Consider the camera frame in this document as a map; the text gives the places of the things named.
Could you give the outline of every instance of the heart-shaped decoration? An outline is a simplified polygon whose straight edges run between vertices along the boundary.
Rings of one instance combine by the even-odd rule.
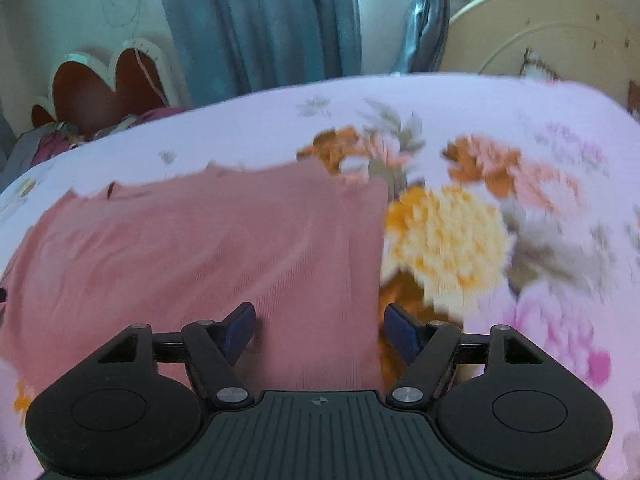
[[[31,121],[34,127],[68,121],[90,136],[128,115],[177,104],[162,51],[150,41],[133,40],[108,67],[90,54],[68,54],[52,74],[48,98],[37,99],[31,109]]]

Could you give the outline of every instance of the black plastic part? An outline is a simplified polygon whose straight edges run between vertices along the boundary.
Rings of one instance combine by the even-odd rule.
[[[393,391],[387,406],[374,392],[267,392],[258,404],[248,394],[226,405],[219,390],[246,389],[229,361],[254,325],[243,304],[179,334],[126,329],[28,410],[31,444],[56,471],[42,479],[600,478],[591,469],[610,438],[609,410],[511,328],[461,334],[390,306],[385,331],[411,364],[396,388],[419,389],[418,401]],[[197,396],[155,362],[184,363]],[[482,376],[449,389],[457,364],[483,362]]]
[[[225,355],[235,362],[254,326],[255,309],[243,303],[223,322],[194,322],[179,334],[127,328],[31,404],[25,428],[40,463],[79,478],[118,478],[167,462],[194,439],[205,412],[229,409],[219,390],[246,390]],[[184,363],[197,396],[159,375],[156,362]],[[253,402],[248,394],[232,407]]]
[[[374,392],[267,392],[214,416],[169,464],[127,480],[495,480],[461,460],[424,415],[390,410]],[[597,480],[582,472],[572,480]],[[66,480],[46,474],[42,480]]]
[[[612,432],[596,393],[516,330],[496,327],[484,374],[443,397],[436,423],[470,462],[538,478],[594,467]]]
[[[439,328],[386,396],[386,403],[403,410],[422,410],[446,391],[456,368],[454,358],[460,334],[460,329],[452,324]],[[399,402],[393,391],[403,387],[417,388],[422,392],[422,398],[417,402]]]
[[[166,462],[193,440],[198,399],[159,375],[152,357],[151,328],[127,328],[36,397],[25,427],[45,469],[126,476]]]

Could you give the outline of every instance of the headboard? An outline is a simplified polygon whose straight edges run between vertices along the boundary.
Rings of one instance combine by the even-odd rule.
[[[90,54],[68,54],[52,72],[49,95],[31,109],[31,121],[34,127],[69,121],[90,135],[165,105],[180,105],[171,71],[158,46],[137,39],[123,44],[108,66]]]
[[[517,76],[527,48],[625,108],[640,81],[640,32],[604,0],[475,0],[451,20],[440,69]]]

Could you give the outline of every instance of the beige headboard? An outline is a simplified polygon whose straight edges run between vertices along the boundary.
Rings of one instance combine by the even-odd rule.
[[[475,0],[451,20],[441,70],[518,75],[527,48],[622,105],[640,81],[640,34],[603,0]]]

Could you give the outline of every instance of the yellow flower print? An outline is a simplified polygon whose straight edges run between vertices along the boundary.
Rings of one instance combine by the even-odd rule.
[[[14,400],[14,412],[21,414],[22,418],[20,423],[24,425],[24,417],[27,414],[27,410],[31,405],[33,397],[30,395],[27,384],[23,380],[19,380],[17,383],[15,383],[15,389],[17,392],[17,396]]]
[[[461,319],[479,293],[498,284],[511,246],[494,206],[459,186],[413,187],[389,206],[382,280],[409,271],[425,302]]]

